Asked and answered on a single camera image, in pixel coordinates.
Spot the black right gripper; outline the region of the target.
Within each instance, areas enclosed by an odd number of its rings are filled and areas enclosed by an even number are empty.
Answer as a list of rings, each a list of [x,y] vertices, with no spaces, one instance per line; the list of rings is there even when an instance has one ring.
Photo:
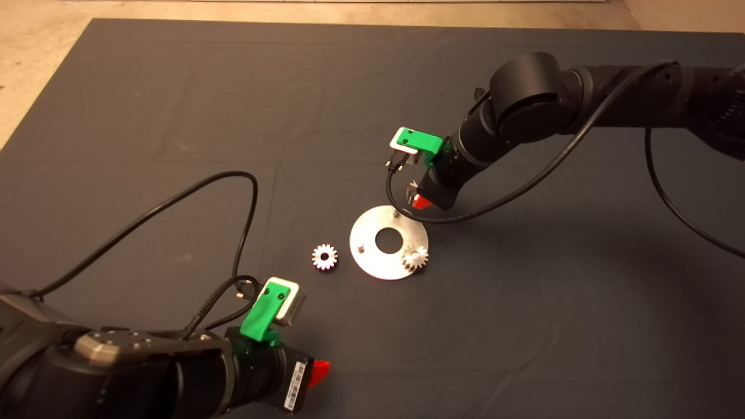
[[[412,207],[423,210],[433,204],[441,210],[452,209],[463,186],[482,170],[483,162],[464,150],[459,136],[448,138],[421,178]]]

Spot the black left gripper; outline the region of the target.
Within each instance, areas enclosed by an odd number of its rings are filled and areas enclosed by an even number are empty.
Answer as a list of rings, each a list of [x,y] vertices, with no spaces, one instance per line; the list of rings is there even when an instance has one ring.
[[[237,326],[229,327],[225,337],[230,341],[235,364],[229,409],[263,403],[292,416],[303,409],[308,390],[331,369],[328,360],[315,360],[285,344],[273,346],[249,339]]]

